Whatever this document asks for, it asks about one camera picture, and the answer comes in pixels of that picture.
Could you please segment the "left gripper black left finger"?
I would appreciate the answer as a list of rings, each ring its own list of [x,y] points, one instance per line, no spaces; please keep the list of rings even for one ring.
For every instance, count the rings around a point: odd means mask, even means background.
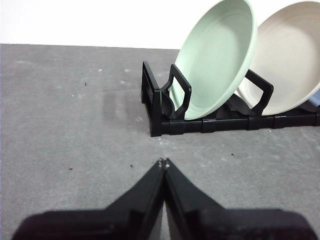
[[[148,240],[161,228],[164,159],[103,209],[46,211],[25,218],[14,240]]]

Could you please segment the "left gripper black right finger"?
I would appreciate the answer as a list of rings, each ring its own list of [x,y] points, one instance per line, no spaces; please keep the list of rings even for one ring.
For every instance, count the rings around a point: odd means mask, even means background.
[[[224,208],[163,160],[170,236],[175,240],[315,240],[300,213],[276,208]]]

